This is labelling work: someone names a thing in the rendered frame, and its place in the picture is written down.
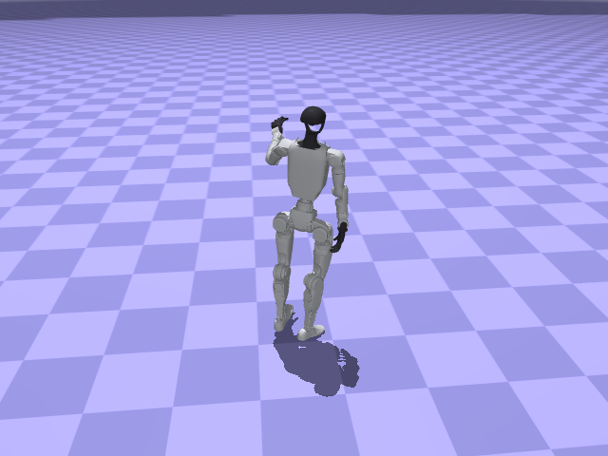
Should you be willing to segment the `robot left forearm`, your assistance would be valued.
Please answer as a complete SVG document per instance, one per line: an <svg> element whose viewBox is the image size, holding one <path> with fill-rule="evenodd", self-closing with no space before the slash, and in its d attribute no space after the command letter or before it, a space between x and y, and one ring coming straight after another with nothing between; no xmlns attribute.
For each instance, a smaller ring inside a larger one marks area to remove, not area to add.
<svg viewBox="0 0 608 456"><path fill-rule="evenodd" d="M271 150L273 150L274 147L278 144L278 142L284 138L283 133L282 134L280 133L278 126L274 129L272 129L272 134L273 134L273 138L272 138L271 144L269 145L269 148L267 150L267 154L266 154L266 158L265 158L266 161L268 160L268 158L271 154Z"/></svg>

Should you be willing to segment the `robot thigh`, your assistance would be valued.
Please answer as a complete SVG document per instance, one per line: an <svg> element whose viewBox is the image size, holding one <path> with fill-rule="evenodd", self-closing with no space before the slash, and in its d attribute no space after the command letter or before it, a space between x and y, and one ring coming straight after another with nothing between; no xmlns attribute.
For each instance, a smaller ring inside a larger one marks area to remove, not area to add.
<svg viewBox="0 0 608 456"><path fill-rule="evenodd" d="M291 257L294 244L294 228L289 227L290 212L279 212L274 220L275 241L277 248L277 268L275 278L283 281L291 275Z"/></svg>
<svg viewBox="0 0 608 456"><path fill-rule="evenodd" d="M330 252L333 246L333 227L326 221L315 218L312 224L314 243L313 250L313 272L304 277L304 285L311 290L311 285L316 277L324 278L328 272L332 255Z"/></svg>

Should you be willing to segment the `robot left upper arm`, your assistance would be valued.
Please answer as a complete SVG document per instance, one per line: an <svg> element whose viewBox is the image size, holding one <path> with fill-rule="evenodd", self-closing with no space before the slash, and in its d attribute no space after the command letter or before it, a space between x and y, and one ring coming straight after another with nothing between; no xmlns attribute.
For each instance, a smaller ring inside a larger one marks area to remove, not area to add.
<svg viewBox="0 0 608 456"><path fill-rule="evenodd" d="M278 165L282 157L288 156L288 149L291 143L292 141L289 139L281 139L274 149L271 150L271 154L266 162L270 165Z"/></svg>

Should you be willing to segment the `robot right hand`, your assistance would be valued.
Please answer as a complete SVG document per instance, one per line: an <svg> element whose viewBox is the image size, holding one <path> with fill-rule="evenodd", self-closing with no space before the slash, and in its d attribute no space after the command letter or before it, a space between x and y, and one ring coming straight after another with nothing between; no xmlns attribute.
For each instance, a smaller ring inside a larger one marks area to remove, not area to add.
<svg viewBox="0 0 608 456"><path fill-rule="evenodd" d="M330 250L330 252L332 252L332 253L336 253L336 252L338 252L340 250L341 244L344 241L345 232L348 231L347 223L346 222L341 222L340 223L340 228L337 227L337 230L339 231L339 233L338 233L338 236L333 239L333 241L337 240L337 242L336 242L336 244L334 246L332 246L332 248Z"/></svg>

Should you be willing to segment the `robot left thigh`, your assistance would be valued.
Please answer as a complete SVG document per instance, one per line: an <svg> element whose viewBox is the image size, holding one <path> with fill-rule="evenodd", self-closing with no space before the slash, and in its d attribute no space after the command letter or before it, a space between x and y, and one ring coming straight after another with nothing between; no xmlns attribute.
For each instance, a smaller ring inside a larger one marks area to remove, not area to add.
<svg viewBox="0 0 608 456"><path fill-rule="evenodd" d="M275 278L283 281L291 275L291 257L294 244L294 228L289 227L290 212L279 212L274 220L275 241L277 248L277 268Z"/></svg>

